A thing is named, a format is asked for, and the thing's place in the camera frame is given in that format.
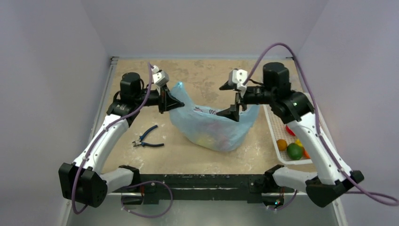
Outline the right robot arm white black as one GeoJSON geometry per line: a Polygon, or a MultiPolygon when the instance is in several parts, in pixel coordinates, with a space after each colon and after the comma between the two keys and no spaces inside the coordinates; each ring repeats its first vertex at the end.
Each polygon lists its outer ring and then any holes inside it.
{"type": "Polygon", "coordinates": [[[291,88],[289,70],[279,62],[263,66],[263,82],[247,86],[249,74],[242,69],[230,72],[221,90],[236,91],[235,102],[218,116],[239,121],[239,111],[248,105],[269,105],[301,141],[316,171],[313,173],[276,165],[264,173],[260,182],[253,184],[257,190],[275,192],[281,187],[304,192],[319,207],[326,207],[341,195],[364,180],[359,170],[344,162],[332,144],[322,136],[315,105],[302,92],[291,88]]]}

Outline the light blue printed plastic bag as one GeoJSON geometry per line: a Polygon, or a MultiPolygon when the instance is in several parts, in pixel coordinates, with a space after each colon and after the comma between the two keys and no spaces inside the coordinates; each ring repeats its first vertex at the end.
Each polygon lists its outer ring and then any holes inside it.
{"type": "Polygon", "coordinates": [[[196,105],[181,81],[176,83],[170,94],[185,104],[184,107],[169,112],[172,125],[194,144],[199,135],[214,136],[217,148],[211,150],[218,152],[230,152],[237,149],[253,127],[260,110],[259,105],[251,105],[246,111],[239,113],[239,122],[235,122],[217,116],[218,109],[196,105]]]}

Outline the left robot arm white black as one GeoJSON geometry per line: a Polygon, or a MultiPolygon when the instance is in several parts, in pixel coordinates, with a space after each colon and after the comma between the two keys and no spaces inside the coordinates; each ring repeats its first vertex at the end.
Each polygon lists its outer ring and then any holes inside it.
{"type": "Polygon", "coordinates": [[[136,192],[140,188],[139,170],[127,165],[110,173],[102,173],[104,164],[118,140],[130,128],[144,106],[157,106],[160,113],[184,103],[170,94],[168,74],[159,70],[150,73],[147,86],[134,72],[122,75],[120,90],[114,95],[101,128],[84,151],[59,170],[62,195],[73,203],[98,207],[107,194],[124,188],[136,192]]]}

